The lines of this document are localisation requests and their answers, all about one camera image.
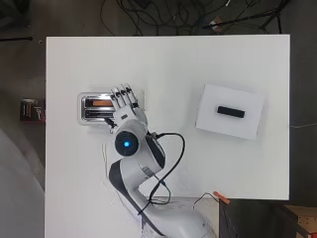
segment blue light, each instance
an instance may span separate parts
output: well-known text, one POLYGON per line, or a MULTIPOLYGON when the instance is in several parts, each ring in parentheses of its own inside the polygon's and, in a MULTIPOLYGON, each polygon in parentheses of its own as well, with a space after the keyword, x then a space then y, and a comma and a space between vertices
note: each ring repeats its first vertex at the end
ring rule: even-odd
POLYGON ((130 142, 125 142, 124 146, 125 147, 130 147, 130 142))

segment small device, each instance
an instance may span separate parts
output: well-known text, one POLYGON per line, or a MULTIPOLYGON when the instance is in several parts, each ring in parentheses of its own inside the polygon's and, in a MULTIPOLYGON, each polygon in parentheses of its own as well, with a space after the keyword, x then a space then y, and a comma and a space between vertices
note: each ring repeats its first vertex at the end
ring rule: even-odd
POLYGON ((78 122, 81 125, 104 125, 113 118, 110 92, 82 92, 78 95, 78 122))
POLYGON ((219 114, 224 114, 227 116, 233 116, 233 117, 238 117, 238 118, 245 117, 245 111, 237 110, 237 109, 233 109, 233 108, 229 108, 229 107, 219 106, 217 112, 219 114))
POLYGON ((196 128, 255 140, 263 106, 261 95, 206 84, 198 108, 196 128))
POLYGON ((44 99, 21 99, 20 121, 23 123, 46 124, 46 101, 44 99))

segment robot finger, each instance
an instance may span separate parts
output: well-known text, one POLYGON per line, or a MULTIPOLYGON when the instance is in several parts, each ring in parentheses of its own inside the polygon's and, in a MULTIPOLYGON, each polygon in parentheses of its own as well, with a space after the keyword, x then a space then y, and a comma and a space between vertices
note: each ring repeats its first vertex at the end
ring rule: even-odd
POLYGON ((124 87, 124 85, 121 84, 121 87, 119 88, 120 89, 120 92, 121 92, 121 95, 122 95, 122 98, 123 100, 125 101, 125 103, 127 105, 131 105, 131 101, 130 101, 130 98, 128 96, 128 93, 126 91, 126 88, 124 87))
POLYGON ((112 92, 112 94, 110 95, 110 99, 111 99, 113 107, 115 108, 116 111, 118 111, 120 109, 120 106, 114 92, 112 92))
POLYGON ((123 100, 123 97, 122 97, 122 94, 119 90, 118 87, 114 87, 112 89, 112 92, 114 93, 114 95, 116 96, 117 98, 117 101, 118 101, 118 104, 119 104, 119 107, 124 107, 126 105, 125 101, 123 100))
POLYGON ((135 96, 135 94, 133 93, 133 90, 131 89, 131 86, 128 83, 125 83, 124 87, 125 87, 125 89, 127 91, 127 94, 128 94, 128 97, 129 97, 129 99, 131 101, 132 106, 133 107, 139 107, 138 99, 135 96))

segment white box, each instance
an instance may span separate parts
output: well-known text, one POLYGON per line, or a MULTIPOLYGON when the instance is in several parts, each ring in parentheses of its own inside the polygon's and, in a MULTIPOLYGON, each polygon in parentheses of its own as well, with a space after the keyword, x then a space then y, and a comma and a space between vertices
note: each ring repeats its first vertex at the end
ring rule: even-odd
POLYGON ((206 84, 198 109, 196 127, 255 140, 263 106, 264 97, 261 95, 206 84), (220 114, 217 112, 219 106, 245 111, 244 118, 220 114))

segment robotic hand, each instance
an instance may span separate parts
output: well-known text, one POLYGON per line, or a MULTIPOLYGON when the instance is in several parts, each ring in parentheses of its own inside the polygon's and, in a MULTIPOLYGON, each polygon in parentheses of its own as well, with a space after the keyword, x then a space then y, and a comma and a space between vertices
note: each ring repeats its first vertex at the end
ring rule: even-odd
POLYGON ((139 186, 160 172, 165 155, 156 134, 148 131, 145 112, 139 107, 131 87, 112 90, 114 120, 111 127, 114 146, 123 157, 112 164, 109 179, 160 236, 169 238, 208 238, 204 218, 196 210, 158 209, 139 192, 139 186))

